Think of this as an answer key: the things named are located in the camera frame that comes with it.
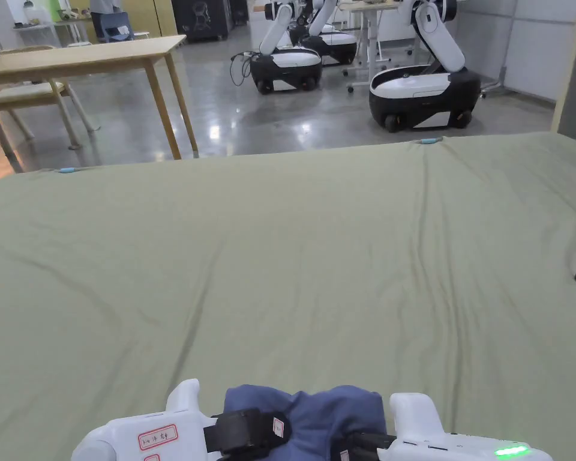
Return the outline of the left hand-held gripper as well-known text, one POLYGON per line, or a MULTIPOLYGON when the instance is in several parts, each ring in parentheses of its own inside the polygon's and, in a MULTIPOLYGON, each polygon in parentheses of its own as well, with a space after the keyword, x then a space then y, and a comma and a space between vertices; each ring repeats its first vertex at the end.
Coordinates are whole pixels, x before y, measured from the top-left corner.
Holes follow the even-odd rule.
POLYGON ((163 412, 110 420, 89 432, 72 460, 252 460, 271 444, 258 410, 209 417, 200 411, 197 379, 172 390, 163 412))

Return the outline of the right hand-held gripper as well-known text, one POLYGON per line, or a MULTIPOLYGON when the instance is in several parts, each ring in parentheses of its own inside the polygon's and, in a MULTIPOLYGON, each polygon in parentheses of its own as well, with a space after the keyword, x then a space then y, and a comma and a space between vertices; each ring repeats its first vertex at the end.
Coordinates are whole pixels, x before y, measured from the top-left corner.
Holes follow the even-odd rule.
POLYGON ((337 460, 552 460, 525 442, 444 431, 432 399, 422 393, 389 398, 395 435, 353 432, 337 441, 337 460))

